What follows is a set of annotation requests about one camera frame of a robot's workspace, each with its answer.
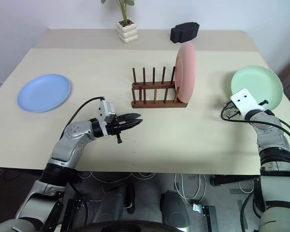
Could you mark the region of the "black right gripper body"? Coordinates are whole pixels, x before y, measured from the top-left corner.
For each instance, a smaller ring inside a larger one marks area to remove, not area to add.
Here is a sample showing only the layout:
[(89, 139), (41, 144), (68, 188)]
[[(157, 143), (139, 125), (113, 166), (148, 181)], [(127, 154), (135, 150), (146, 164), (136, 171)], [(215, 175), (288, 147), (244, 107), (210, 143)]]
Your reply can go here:
[(240, 113), (240, 111), (236, 108), (236, 107), (233, 107), (233, 108), (227, 108), (227, 109), (225, 109), (225, 117), (227, 118), (227, 119), (231, 119), (231, 118), (233, 118), (233, 117), (235, 117), (235, 116), (240, 116), (241, 115), (241, 113)]

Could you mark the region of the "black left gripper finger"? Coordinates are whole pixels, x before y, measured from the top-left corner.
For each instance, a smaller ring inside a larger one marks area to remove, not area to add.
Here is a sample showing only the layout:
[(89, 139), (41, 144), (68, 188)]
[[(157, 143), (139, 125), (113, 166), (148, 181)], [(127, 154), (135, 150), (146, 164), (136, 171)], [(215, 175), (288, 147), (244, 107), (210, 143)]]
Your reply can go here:
[(142, 121), (142, 119), (133, 119), (132, 121), (126, 121), (120, 124), (120, 131), (132, 129), (133, 127), (139, 125)]
[(128, 113), (128, 114), (123, 114), (120, 116), (117, 116), (118, 121), (134, 121), (141, 115), (138, 113)]

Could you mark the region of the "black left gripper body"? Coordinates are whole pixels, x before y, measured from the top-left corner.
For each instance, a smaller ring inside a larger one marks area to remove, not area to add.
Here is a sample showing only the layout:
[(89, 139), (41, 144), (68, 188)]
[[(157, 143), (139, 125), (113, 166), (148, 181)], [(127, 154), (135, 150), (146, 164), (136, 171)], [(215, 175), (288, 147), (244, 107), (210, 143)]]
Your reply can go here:
[(107, 123), (106, 130), (108, 135), (116, 136), (117, 137), (117, 143), (122, 143), (122, 139), (120, 137), (120, 134), (122, 131), (126, 129), (126, 121), (125, 116), (115, 116), (110, 123)]

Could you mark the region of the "green plate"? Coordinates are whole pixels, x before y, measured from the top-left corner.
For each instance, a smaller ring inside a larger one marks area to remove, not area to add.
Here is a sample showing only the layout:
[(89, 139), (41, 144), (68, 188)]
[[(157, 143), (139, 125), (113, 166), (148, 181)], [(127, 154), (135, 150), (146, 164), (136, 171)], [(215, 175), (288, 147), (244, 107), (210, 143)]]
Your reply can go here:
[(283, 86), (278, 76), (262, 66), (245, 66), (235, 72), (231, 80), (232, 94), (247, 89), (260, 103), (267, 100), (265, 109), (274, 110), (282, 101)]

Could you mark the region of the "wooden dish rack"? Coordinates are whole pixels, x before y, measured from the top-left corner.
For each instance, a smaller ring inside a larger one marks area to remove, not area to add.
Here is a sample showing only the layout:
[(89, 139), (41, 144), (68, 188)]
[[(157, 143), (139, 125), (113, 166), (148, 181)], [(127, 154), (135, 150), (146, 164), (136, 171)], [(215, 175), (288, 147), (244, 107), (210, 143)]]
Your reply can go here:
[[(133, 82), (131, 84), (132, 92), (132, 108), (186, 108), (187, 103), (184, 103), (179, 99), (180, 88), (175, 86), (174, 76), (175, 67), (172, 70), (172, 76), (170, 81), (165, 81), (165, 70), (162, 70), (162, 80), (157, 82), (155, 80), (156, 68), (152, 69), (152, 81), (146, 81), (145, 68), (142, 69), (143, 80), (141, 82), (136, 81), (135, 68), (132, 68)], [(153, 90), (153, 100), (146, 98), (146, 91)]]

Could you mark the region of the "pink plate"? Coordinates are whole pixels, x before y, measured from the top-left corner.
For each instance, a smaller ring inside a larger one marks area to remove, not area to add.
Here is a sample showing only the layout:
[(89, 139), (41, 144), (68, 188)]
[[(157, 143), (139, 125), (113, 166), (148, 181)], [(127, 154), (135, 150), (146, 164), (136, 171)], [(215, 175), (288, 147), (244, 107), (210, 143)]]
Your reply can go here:
[(179, 88), (177, 98), (188, 103), (192, 97), (196, 79), (196, 54), (192, 42), (183, 43), (177, 53), (174, 72), (175, 89)]

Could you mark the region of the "black table foot bar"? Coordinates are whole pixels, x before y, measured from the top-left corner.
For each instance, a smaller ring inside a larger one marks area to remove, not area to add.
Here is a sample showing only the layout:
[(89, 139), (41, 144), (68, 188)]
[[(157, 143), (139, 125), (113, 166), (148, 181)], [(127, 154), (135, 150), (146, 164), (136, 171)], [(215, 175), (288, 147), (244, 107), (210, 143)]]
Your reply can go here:
[(212, 186), (223, 186), (232, 183), (238, 183), (242, 181), (250, 181), (259, 178), (259, 175), (213, 175), (210, 178), (210, 183)]

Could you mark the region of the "blue plate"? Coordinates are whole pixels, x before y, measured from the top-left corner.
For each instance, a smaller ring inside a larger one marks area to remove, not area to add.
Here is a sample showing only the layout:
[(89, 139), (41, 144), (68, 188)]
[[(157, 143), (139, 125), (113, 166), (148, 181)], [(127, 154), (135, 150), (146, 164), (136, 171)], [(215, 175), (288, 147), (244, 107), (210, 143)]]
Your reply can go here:
[(27, 82), (17, 96), (18, 106), (28, 112), (43, 113), (61, 106), (72, 90), (71, 81), (61, 74), (44, 74)]

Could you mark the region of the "white bubbly plant pot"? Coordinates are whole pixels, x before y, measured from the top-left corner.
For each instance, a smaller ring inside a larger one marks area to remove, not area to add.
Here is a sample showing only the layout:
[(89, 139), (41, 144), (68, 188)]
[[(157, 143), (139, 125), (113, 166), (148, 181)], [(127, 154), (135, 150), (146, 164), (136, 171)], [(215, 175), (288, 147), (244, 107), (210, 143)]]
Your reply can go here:
[(123, 26), (124, 20), (116, 24), (117, 35), (126, 44), (138, 39), (137, 24), (130, 19), (127, 22), (126, 26)]

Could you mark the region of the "black foam block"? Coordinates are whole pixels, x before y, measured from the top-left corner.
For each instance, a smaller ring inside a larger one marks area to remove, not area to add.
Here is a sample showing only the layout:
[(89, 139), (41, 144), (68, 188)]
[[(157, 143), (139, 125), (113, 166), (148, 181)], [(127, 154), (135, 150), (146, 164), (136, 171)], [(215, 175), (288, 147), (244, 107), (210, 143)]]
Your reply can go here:
[(185, 43), (197, 37), (200, 25), (197, 22), (187, 22), (171, 28), (170, 40), (175, 43)]

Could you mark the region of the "dark rounded grey shape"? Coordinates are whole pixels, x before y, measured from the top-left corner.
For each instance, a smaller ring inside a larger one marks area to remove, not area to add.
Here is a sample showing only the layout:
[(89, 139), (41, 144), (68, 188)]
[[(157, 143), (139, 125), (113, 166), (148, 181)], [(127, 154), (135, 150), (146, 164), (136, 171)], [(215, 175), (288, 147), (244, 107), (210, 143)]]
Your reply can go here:
[(190, 232), (190, 219), (183, 199), (177, 192), (168, 190), (160, 196), (162, 223), (184, 232)]

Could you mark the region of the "black round disc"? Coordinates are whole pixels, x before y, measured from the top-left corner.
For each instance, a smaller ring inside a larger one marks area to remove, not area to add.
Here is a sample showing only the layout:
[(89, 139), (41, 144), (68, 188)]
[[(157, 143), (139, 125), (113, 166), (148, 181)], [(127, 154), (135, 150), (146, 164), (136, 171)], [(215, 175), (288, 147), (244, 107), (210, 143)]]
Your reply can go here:
[(183, 232), (175, 227), (152, 221), (116, 220), (91, 223), (66, 232)]

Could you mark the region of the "green plant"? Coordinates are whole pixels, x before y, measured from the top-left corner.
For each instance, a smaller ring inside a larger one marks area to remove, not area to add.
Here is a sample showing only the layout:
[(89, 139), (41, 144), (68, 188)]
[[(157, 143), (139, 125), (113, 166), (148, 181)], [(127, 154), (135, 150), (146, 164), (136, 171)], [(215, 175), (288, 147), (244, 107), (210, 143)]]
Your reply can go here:
[(134, 6), (135, 0), (114, 0), (114, 1), (118, 4), (120, 11), (122, 13), (122, 16), (123, 16), (123, 20), (119, 21), (119, 24), (122, 27), (131, 25), (133, 22), (130, 19), (128, 19), (127, 6)]

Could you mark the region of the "black slotted metal bar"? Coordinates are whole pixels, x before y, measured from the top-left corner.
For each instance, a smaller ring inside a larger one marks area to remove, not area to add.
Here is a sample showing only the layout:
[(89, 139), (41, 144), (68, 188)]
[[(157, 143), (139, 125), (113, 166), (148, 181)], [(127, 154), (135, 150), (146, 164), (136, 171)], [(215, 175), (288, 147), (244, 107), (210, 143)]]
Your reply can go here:
[(215, 206), (203, 205), (202, 215), (206, 218), (208, 232), (219, 232)]

